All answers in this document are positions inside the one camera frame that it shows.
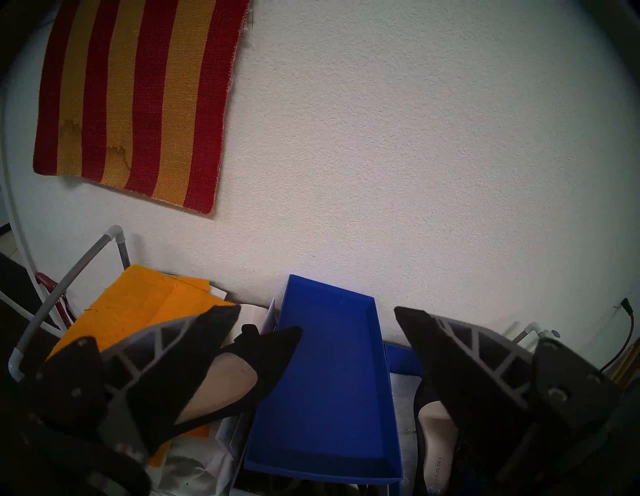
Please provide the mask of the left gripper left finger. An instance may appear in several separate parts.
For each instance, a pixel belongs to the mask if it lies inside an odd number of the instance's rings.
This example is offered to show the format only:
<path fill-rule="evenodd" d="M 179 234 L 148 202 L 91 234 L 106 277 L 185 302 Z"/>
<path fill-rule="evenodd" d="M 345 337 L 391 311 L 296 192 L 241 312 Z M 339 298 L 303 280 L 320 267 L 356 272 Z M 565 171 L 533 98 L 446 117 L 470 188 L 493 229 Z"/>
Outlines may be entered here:
<path fill-rule="evenodd" d="M 29 412 L 47 427 L 129 456 L 151 456 L 205 380 L 241 313 L 215 305 L 100 349 L 85 333 L 29 379 Z"/>

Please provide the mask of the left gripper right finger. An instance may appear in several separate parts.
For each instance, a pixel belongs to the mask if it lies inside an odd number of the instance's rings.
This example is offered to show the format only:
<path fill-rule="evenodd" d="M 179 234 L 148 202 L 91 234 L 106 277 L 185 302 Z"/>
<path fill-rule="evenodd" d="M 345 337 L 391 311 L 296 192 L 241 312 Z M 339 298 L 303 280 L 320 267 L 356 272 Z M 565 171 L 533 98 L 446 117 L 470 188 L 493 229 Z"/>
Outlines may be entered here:
<path fill-rule="evenodd" d="M 620 389 L 554 337 L 533 352 L 475 324 L 397 306 L 398 325 L 469 451 L 494 481 L 552 481 L 604 427 Z"/>

